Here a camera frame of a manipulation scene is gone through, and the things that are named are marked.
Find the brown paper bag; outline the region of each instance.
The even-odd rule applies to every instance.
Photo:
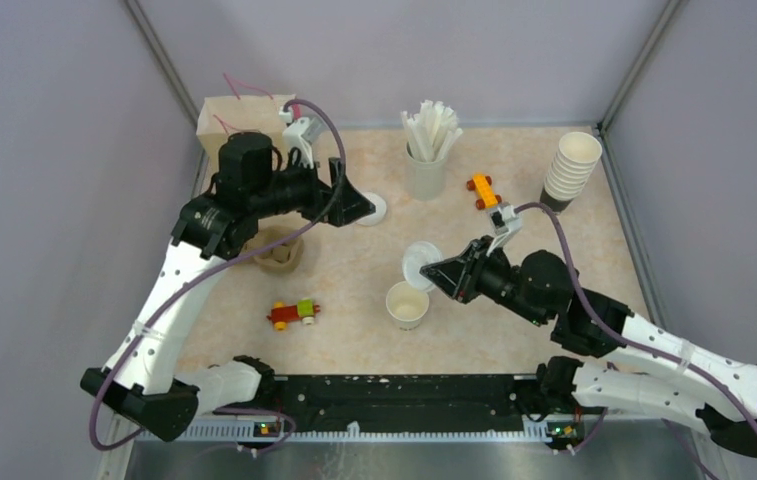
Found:
[[[219,171],[219,149],[228,136],[242,130],[260,131],[271,137],[279,150],[286,151],[281,139],[286,124],[278,118],[278,110],[293,98],[295,95],[205,98],[195,134],[210,157],[207,177]]]

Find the gray floor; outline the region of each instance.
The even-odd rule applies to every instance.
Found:
[[[700,477],[660,422],[605,422],[575,457],[534,444],[291,443],[252,460],[214,443],[155,441],[134,447],[126,480],[564,479],[696,480]]]

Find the gray wall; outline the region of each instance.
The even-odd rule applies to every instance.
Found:
[[[598,120],[666,2],[141,3],[199,104],[227,71],[340,125],[397,126],[425,98],[467,124]]]
[[[97,465],[78,381],[127,332],[197,163],[153,65],[117,1],[0,0],[0,478]]]
[[[669,326],[757,362],[757,2],[734,3],[684,8],[611,141]]]

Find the beige tabletop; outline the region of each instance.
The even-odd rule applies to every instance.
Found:
[[[282,374],[528,373],[553,355],[569,355],[549,341],[551,323],[535,327],[483,296],[461,305],[435,290],[422,324],[410,331],[393,324],[385,297],[403,280],[401,258],[411,243],[427,240],[451,257],[473,238],[492,234],[474,206],[475,194],[465,188],[472,174],[490,175],[494,192],[513,205],[537,201],[558,139],[572,130],[589,131],[465,129],[448,160],[446,188],[430,202],[405,194],[401,130],[344,131],[349,178],[361,192],[384,197],[387,217],[374,227],[315,227],[304,235],[304,258],[291,274],[267,274],[252,262],[233,267],[210,295],[179,370],[250,355]],[[325,174],[329,145],[323,138],[317,149]],[[504,249],[511,262],[539,249],[561,255],[548,218],[538,211],[523,215],[522,230]],[[560,220],[582,284],[646,315],[601,165]],[[304,222],[287,215],[261,226]],[[272,305],[305,297],[322,306],[316,323],[275,331],[266,319]]]

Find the robotic arm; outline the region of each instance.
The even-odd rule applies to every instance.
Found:
[[[446,295],[469,303],[484,295],[534,325],[555,319],[551,340],[564,349],[627,364],[622,373],[568,357],[538,367],[542,393],[583,407],[608,407],[665,418],[710,435],[723,448],[757,457],[757,437],[743,415],[716,387],[687,368],[701,367],[728,386],[757,422],[757,365],[712,353],[667,332],[626,305],[584,289],[593,310],[622,337],[683,359],[681,364],[623,345],[596,326],[575,293],[564,262],[540,250],[518,266],[502,247],[521,227],[510,205],[489,211],[497,236],[473,240],[458,256],[422,267],[420,273]]]
[[[339,227],[375,211],[342,174],[340,159],[329,159],[331,186],[319,179],[310,143],[320,130],[321,121],[314,117],[302,117],[287,127],[284,139],[290,150],[286,168],[268,136],[242,132],[228,138],[220,149],[219,172],[210,189],[181,209],[163,267],[137,320],[104,367],[84,373],[81,387],[85,391],[97,395],[132,339],[141,336],[107,387],[104,403],[159,438],[174,440],[197,415],[255,396],[261,375],[251,362],[239,359],[174,378],[184,341],[224,272],[206,278],[180,297],[163,312],[156,328],[145,322],[200,273],[236,258],[257,234],[261,218],[295,211],[315,220],[331,201],[338,182],[341,196],[319,221]],[[275,169],[273,155],[277,156]]]

